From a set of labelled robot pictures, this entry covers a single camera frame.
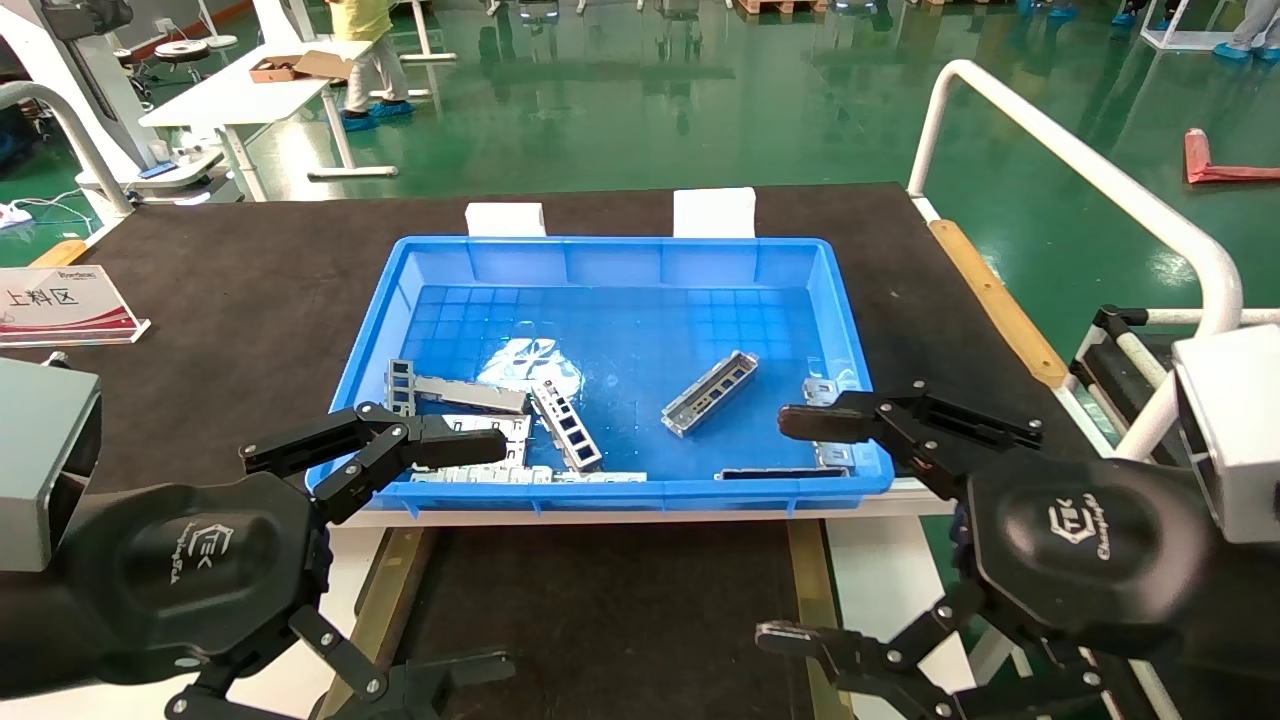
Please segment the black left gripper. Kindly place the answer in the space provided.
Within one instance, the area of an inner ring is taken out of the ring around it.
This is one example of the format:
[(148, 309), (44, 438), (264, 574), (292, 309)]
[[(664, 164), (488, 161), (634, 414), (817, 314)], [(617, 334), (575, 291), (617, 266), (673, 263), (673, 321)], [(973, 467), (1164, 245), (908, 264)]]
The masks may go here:
[[(166, 719), (284, 719), (227, 692), (297, 638), (351, 691), (332, 719), (442, 719), (458, 688), (515, 675), (504, 650), (381, 671), (316, 609), (332, 565), (325, 521), (349, 520), (415, 465), (502, 460), (500, 430), (357, 404), (252, 441), (239, 456), (255, 474), (106, 493), (76, 510), (60, 577), (87, 680), (138, 685), (204, 669), (168, 702)], [(282, 479), (340, 459), (310, 496)]]

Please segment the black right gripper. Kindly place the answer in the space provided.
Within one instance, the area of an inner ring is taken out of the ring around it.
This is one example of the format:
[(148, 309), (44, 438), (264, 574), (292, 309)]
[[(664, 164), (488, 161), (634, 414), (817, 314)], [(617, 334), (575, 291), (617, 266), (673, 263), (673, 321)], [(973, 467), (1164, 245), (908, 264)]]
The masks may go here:
[(1037, 637), (1053, 670), (957, 692), (933, 683), (922, 662), (974, 618), (1126, 656), (1183, 642), (1196, 578), (1216, 544), (1189, 473), (1034, 454), (1041, 420), (924, 380), (786, 405), (778, 428), (792, 439), (874, 442), (938, 498), (964, 498), (977, 574), (991, 592), (950, 591), (890, 641), (781, 620), (756, 625), (758, 648), (815, 660), (835, 689), (878, 697), (905, 719), (1038, 719), (1105, 693), (1074, 644)]

